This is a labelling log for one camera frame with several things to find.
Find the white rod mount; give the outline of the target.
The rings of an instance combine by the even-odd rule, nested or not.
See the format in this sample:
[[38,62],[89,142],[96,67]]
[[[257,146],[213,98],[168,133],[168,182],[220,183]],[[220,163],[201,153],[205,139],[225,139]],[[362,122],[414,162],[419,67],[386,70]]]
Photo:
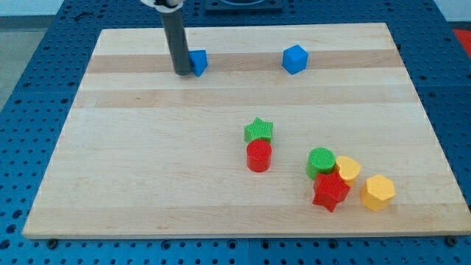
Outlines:
[[141,0],[141,2],[160,13],[172,13],[182,8],[184,0]]

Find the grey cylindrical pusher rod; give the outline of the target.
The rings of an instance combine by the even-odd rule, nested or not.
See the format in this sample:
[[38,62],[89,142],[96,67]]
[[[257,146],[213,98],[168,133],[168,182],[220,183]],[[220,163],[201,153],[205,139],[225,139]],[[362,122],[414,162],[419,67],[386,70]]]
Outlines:
[[181,9],[160,14],[174,72],[186,76],[192,72]]

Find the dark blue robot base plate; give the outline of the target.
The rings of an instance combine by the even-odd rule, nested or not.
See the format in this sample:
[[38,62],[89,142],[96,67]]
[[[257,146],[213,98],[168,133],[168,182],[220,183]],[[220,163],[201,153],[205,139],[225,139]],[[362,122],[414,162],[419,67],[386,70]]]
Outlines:
[[282,11],[284,0],[203,0],[207,13]]

